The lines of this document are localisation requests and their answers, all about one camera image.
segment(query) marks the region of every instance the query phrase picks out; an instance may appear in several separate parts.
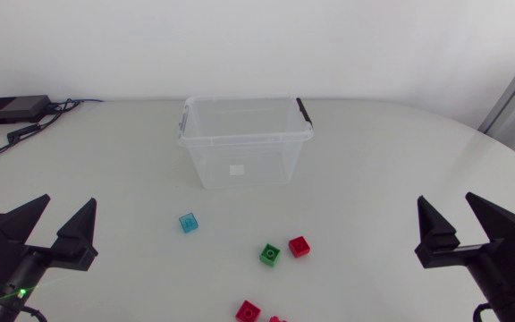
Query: blue lego brick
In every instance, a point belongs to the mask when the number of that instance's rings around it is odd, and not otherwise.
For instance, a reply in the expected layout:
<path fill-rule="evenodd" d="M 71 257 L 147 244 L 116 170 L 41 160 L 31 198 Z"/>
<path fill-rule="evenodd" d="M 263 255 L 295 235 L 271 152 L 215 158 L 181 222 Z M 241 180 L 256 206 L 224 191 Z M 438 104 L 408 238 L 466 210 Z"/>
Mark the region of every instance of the blue lego brick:
<path fill-rule="evenodd" d="M 194 214 L 189 213 L 188 215 L 184 215 L 180 217 L 180 224 L 182 225 L 182 229 L 185 233 L 189 231 L 193 231 L 198 228 L 198 222 L 194 217 Z"/>

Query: white wall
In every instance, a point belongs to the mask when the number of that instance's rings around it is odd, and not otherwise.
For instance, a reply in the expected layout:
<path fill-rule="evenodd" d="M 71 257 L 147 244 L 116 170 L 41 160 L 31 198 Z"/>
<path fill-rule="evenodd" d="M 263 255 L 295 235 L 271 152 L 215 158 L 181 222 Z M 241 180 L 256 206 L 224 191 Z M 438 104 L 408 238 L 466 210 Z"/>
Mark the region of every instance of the white wall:
<path fill-rule="evenodd" d="M 514 74 L 515 0 L 0 0 L 0 97 L 359 97 L 476 127 Z"/>

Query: black handle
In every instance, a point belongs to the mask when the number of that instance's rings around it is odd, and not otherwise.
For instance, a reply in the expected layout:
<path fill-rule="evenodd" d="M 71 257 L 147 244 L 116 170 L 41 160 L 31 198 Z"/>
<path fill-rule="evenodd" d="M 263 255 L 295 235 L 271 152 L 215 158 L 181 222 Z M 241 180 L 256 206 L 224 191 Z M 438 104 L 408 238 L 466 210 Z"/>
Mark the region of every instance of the black handle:
<path fill-rule="evenodd" d="M 313 122 L 311 122 L 308 111 L 305 110 L 303 102 L 301 102 L 301 98 L 297 97 L 296 100 L 297 100 L 297 104 L 300 106 L 300 112 L 303 114 L 305 121 L 309 122 L 309 124 L 311 124 L 311 128 L 313 128 Z"/>

